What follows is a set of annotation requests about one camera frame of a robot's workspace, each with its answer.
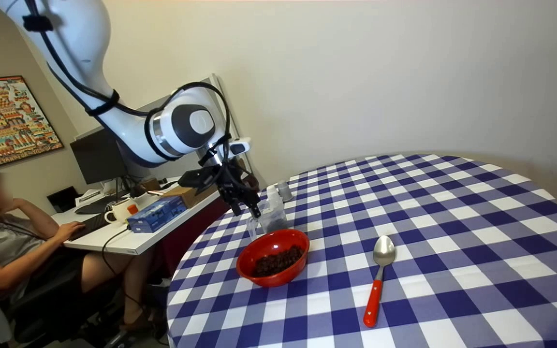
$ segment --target bowl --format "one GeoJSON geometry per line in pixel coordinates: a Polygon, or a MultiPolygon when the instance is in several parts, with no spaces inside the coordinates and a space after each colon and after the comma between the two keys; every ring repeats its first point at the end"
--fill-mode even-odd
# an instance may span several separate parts
{"type": "Polygon", "coordinates": [[[240,277],[251,281],[257,286],[263,288],[282,286],[302,273],[302,269],[305,267],[307,252],[309,252],[309,238],[303,232],[292,228],[273,230],[269,234],[259,236],[249,246],[245,246],[238,257],[236,267],[240,277]]]}

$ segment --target white wall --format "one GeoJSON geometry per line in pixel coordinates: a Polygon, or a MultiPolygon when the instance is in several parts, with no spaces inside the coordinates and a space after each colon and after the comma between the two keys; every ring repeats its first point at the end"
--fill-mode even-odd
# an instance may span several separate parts
{"type": "MultiPolygon", "coordinates": [[[[66,110],[52,93],[52,85],[44,80],[42,70],[31,56],[27,45],[15,33],[11,22],[0,14],[0,76],[23,76],[31,87],[35,99],[42,107],[50,124],[68,145],[73,132],[66,110]]],[[[46,196],[68,186],[83,184],[79,170],[68,149],[48,155],[33,157],[21,163],[0,167],[2,170],[13,170],[17,197],[27,197],[38,207],[52,211],[46,196]]]]}
{"type": "Polygon", "coordinates": [[[360,155],[458,153],[557,196],[557,2],[104,4],[104,72],[124,101],[216,74],[267,182],[360,155]]]}

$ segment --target table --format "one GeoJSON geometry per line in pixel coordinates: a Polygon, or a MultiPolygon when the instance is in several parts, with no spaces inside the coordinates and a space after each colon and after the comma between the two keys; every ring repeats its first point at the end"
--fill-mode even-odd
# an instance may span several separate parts
{"type": "MultiPolygon", "coordinates": [[[[172,221],[168,221],[164,226],[160,226],[155,232],[139,234],[131,230],[124,230],[120,223],[106,225],[91,234],[85,234],[77,240],[68,240],[66,248],[71,250],[87,250],[87,252],[106,252],[106,254],[122,254],[122,255],[141,255],[145,254],[151,246],[160,242],[164,236],[174,232],[180,225],[184,225],[187,219],[195,217],[201,209],[211,205],[213,201],[218,199],[218,192],[213,192],[193,207],[182,211],[176,215],[172,221]]],[[[69,221],[87,221],[93,215],[75,215],[71,211],[54,215],[54,221],[58,225],[69,223],[69,221]]]]}
{"type": "Polygon", "coordinates": [[[441,155],[387,155],[288,180],[305,271],[257,288],[236,273],[249,215],[207,228],[168,292],[170,346],[557,346],[557,203],[528,178],[441,155]],[[375,329],[361,323],[389,234],[375,329]]]}

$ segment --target person's arm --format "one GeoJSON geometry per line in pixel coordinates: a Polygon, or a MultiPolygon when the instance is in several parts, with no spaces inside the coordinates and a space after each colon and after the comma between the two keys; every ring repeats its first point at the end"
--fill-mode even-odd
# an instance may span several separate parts
{"type": "Polygon", "coordinates": [[[27,281],[79,226],[83,225],[62,225],[62,228],[58,228],[44,244],[29,250],[25,255],[4,267],[0,265],[0,292],[11,292],[27,281]]]}
{"type": "Polygon", "coordinates": [[[50,215],[35,207],[31,201],[13,199],[13,207],[19,209],[29,219],[33,232],[42,240],[52,238],[54,232],[60,228],[50,215]]]}

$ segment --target framed picture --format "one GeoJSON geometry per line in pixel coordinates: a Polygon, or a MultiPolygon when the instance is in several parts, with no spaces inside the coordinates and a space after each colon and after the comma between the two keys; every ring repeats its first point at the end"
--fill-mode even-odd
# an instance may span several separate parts
{"type": "Polygon", "coordinates": [[[0,78],[0,167],[64,149],[21,76],[0,78]]]}

